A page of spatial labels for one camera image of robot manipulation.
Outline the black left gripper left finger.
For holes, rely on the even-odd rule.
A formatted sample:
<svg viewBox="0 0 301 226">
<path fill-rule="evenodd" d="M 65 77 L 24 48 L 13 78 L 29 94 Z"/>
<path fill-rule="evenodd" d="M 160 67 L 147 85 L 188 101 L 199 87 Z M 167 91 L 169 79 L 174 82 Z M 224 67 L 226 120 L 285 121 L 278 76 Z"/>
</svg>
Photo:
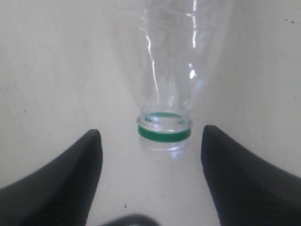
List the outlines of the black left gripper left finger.
<svg viewBox="0 0 301 226">
<path fill-rule="evenodd" d="M 102 164 L 101 135 L 91 129 L 51 162 L 0 190 L 0 224 L 84 226 Z"/>
</svg>

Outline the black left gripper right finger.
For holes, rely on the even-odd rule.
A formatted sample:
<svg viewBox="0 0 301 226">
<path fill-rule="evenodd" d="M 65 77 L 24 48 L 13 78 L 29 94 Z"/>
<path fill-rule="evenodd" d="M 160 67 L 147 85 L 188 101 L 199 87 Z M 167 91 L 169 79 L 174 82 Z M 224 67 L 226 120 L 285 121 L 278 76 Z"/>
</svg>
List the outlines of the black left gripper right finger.
<svg viewBox="0 0 301 226">
<path fill-rule="evenodd" d="M 301 179 L 255 155 L 214 125 L 201 163 L 222 226 L 298 226 Z"/>
</svg>

